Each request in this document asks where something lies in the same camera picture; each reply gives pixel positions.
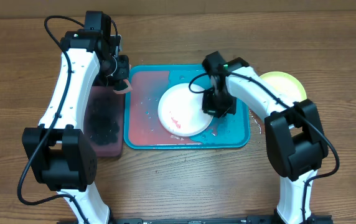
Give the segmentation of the green and orange sponge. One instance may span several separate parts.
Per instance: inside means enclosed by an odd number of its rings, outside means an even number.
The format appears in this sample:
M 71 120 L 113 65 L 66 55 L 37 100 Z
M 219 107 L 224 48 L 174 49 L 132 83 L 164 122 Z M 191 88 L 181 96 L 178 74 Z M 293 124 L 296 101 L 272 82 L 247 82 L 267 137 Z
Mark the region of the green and orange sponge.
M 116 94 L 126 94 L 132 90 L 132 86 L 128 79 L 118 80 L 113 87 Z

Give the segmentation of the white plate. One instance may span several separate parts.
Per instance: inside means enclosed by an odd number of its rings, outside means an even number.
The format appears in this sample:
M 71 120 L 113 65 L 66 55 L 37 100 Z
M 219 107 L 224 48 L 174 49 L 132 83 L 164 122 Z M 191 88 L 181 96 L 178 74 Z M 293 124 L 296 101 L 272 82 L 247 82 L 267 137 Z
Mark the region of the white plate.
M 159 100 L 157 114 L 162 126 L 171 134 L 191 137 L 206 130 L 213 116 L 202 110 L 203 94 L 189 90 L 189 83 L 169 88 Z

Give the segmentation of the yellow-green plate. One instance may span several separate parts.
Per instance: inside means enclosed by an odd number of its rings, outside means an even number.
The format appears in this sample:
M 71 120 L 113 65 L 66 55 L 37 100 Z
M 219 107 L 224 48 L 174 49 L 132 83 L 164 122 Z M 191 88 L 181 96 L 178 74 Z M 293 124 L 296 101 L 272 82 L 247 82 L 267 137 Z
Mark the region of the yellow-green plate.
M 307 99 L 306 91 L 299 80 L 285 72 L 267 72 L 260 76 L 262 80 L 295 101 Z

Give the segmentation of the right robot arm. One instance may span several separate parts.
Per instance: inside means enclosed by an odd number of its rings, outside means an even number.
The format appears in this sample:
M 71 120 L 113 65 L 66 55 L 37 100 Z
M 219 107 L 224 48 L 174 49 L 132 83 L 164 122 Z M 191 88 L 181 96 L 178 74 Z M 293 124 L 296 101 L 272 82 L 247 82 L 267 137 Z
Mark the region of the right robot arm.
M 242 58 L 227 62 L 214 52 L 202 66 L 212 84 L 204 91 L 204 113 L 235 114 L 240 100 L 264 121 L 267 156 L 281 177 L 275 222 L 316 223 L 309 208 L 312 184 L 328 155 L 316 105 L 278 92 Z

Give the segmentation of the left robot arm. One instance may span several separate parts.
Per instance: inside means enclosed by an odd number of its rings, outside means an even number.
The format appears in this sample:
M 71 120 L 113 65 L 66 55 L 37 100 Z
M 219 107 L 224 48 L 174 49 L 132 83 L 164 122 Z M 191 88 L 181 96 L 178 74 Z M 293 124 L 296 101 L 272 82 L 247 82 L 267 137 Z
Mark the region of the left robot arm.
M 114 223 L 111 208 L 95 185 L 96 153 L 84 135 L 85 110 L 93 83 L 100 79 L 125 92 L 129 62 L 120 54 L 121 35 L 101 30 L 67 32 L 57 44 L 60 73 L 51 101 L 37 127 L 22 135 L 28 162 L 17 185 L 17 197 L 25 205 L 39 205 L 57 198 L 68 203 L 77 223 Z M 36 181 L 56 194 L 30 202 L 22 187 L 29 171 Z

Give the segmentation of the black plastic tray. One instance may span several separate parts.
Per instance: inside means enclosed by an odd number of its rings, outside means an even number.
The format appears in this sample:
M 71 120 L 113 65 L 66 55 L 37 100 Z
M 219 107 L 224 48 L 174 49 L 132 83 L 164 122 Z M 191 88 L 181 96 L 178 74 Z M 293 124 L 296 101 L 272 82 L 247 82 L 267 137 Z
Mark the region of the black plastic tray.
M 119 158 L 123 152 L 124 100 L 111 86 L 91 87 L 84 134 L 98 157 Z

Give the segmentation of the teal plastic tray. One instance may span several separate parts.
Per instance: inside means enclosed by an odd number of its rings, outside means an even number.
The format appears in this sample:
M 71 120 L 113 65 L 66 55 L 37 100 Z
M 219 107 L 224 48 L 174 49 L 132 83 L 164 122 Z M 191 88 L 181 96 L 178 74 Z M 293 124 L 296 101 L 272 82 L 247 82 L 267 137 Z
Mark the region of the teal plastic tray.
M 200 64 L 139 65 L 133 67 L 129 81 L 133 90 L 125 96 L 124 140 L 133 149 L 228 149 L 241 148 L 250 139 L 248 107 L 237 101 L 235 114 L 214 118 L 198 135 L 175 136 L 162 127 L 157 107 L 170 87 L 188 83 L 203 73 Z

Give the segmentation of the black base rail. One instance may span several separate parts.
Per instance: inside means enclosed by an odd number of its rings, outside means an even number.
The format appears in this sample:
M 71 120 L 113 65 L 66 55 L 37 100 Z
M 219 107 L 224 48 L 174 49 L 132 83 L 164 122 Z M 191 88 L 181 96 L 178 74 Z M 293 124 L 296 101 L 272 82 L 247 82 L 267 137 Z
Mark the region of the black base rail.
M 278 215 L 249 215 L 245 218 L 204 218 L 204 219 L 163 219 L 163 220 L 143 220 L 141 218 L 121 218 L 116 219 L 117 224 L 272 224 L 284 223 L 278 220 Z M 58 224 L 76 224 L 78 221 L 62 221 Z M 311 215 L 307 223 L 310 224 L 333 224 L 330 215 Z

